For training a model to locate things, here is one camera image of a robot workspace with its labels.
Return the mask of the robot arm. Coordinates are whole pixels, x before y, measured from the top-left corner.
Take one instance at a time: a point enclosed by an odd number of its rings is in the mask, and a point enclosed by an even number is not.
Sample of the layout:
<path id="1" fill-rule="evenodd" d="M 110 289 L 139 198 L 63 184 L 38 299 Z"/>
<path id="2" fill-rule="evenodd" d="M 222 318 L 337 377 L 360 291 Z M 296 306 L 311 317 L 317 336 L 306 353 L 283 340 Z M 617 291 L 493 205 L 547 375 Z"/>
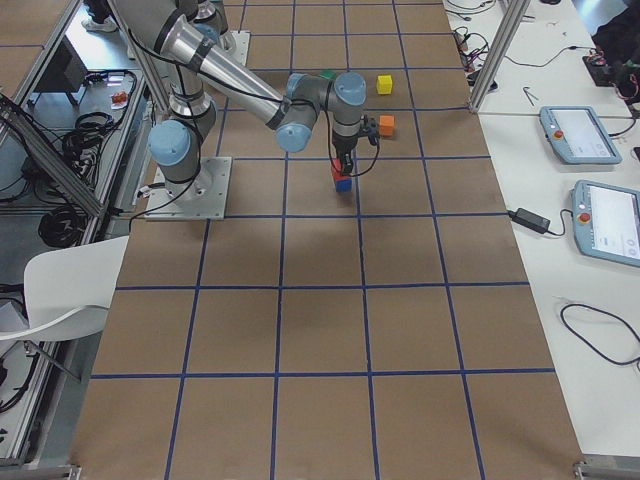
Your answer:
<path id="1" fill-rule="evenodd" d="M 353 152 L 366 137 L 377 142 L 375 122 L 364 113 L 366 82 L 355 72 L 334 79 L 291 75 L 280 94 L 233 58 L 221 1 L 117 1 L 133 43 L 168 67 L 170 117 L 151 129 L 148 145 L 164 176 L 169 204 L 203 197 L 213 178 L 200 157 L 216 121 L 205 85 L 242 106 L 275 133 L 287 153 L 304 150 L 319 114 L 332 117 L 330 142 L 342 175 L 353 171 Z"/>
<path id="2" fill-rule="evenodd" d="M 226 10 L 222 0 L 198 0 L 198 11 L 194 26 L 205 36 L 214 40 L 227 53 L 236 49 L 236 41 L 229 31 Z"/>

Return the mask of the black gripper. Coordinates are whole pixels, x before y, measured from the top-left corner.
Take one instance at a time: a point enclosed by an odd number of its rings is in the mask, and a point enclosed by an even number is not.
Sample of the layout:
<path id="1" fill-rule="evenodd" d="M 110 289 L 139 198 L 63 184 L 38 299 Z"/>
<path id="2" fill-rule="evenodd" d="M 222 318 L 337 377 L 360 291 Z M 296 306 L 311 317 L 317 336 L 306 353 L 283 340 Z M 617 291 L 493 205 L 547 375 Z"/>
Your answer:
<path id="1" fill-rule="evenodd" d="M 361 115 L 354 119 L 339 118 L 337 115 L 333 117 L 331 142 L 341 162 L 342 175 L 352 174 L 354 163 L 351 156 L 358 143 L 361 123 Z"/>

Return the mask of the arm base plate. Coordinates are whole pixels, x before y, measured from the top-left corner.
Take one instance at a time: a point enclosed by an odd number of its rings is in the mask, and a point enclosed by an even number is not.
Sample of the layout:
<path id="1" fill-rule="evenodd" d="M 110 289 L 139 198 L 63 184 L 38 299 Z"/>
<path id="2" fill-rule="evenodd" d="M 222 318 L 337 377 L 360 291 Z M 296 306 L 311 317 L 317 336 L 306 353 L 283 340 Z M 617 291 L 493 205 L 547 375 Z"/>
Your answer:
<path id="1" fill-rule="evenodd" d="M 222 220 L 232 163 L 231 157 L 205 157 L 198 177 L 185 193 L 182 193 L 185 186 L 172 183 L 169 189 L 165 186 L 153 189 L 144 218 L 155 221 Z"/>
<path id="2" fill-rule="evenodd" d="M 246 67 L 250 43 L 250 32 L 228 30 L 220 37 L 220 47 L 224 51 L 225 69 Z"/>

